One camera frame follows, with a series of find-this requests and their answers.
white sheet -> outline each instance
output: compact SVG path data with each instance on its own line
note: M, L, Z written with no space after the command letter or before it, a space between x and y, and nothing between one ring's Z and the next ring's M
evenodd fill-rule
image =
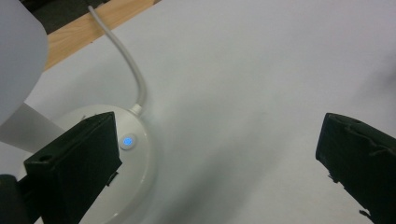
M371 223L315 150L326 112L396 136L395 18L390 0L162 0L117 28L147 80L142 119L160 152L135 219ZM55 118L135 96L102 37L44 73L27 104Z

white round base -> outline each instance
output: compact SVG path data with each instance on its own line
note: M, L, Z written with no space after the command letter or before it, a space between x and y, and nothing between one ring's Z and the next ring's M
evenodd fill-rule
M64 115L55 123L68 130L85 118L109 111L116 116L119 145L127 149L120 148L119 174L103 189L80 223L121 223L143 201L154 180L155 151L147 129L131 112L113 105L90 105Z

